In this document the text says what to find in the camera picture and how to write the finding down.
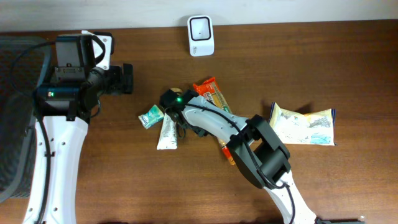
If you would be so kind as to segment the small teal tissue pack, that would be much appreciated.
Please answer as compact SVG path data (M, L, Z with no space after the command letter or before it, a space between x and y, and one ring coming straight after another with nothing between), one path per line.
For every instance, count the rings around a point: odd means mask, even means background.
M153 105L147 113L139 115L138 118L143 127L149 129L164 118L164 113L157 105Z

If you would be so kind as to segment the orange spaghetti packet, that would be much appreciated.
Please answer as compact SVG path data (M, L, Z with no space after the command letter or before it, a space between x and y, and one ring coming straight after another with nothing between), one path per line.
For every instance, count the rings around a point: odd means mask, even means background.
M193 84L193 89L218 108L231 113L230 107L227 104L215 77L205 80L201 85ZM230 154L229 149L226 147L226 142L218 138L218 143L229 163L234 166L236 163Z

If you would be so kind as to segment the white tube with tan cap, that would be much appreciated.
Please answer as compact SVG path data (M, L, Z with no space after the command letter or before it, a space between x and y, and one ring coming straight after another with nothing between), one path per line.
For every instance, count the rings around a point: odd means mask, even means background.
M164 109L164 118L157 144L157 150L177 149L176 123L166 113L166 108L172 104L173 100L176 99L178 94L181 92L182 91L178 88L171 88L160 97L159 104Z

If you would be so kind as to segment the yellow snack bag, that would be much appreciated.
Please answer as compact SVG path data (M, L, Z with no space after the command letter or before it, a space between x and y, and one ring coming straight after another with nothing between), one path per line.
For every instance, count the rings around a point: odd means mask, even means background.
M301 114L273 102L269 124L284 144L334 146L335 109Z

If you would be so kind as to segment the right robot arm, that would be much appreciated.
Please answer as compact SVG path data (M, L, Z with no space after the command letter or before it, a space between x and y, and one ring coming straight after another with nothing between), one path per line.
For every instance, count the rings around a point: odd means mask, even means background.
M240 173L270 195L284 223L320 222L294 182L290 152L262 116L231 114L192 90L182 94L167 90L160 105L182 129L225 142Z

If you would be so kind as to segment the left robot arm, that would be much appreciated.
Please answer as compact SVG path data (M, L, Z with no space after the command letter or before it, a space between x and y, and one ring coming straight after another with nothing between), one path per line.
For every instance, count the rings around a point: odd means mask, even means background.
M87 30L58 36L57 65L33 91L36 156L24 223L76 223L78 165L102 95L133 92L133 66L111 65L115 40Z

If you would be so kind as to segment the white barcode scanner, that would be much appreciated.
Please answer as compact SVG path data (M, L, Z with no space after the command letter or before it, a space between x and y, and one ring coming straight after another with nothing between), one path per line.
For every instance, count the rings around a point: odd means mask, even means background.
M211 17L205 15L189 17L187 30L190 55L192 57L214 54L215 41Z

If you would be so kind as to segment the grey plastic mesh basket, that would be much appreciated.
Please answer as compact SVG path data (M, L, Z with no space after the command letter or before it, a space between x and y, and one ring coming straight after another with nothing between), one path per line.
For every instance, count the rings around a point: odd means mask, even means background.
M11 72L17 56L31 46L44 43L41 37L1 37L1 202L27 198L35 163L35 117L32 97L50 68L51 47L23 56Z

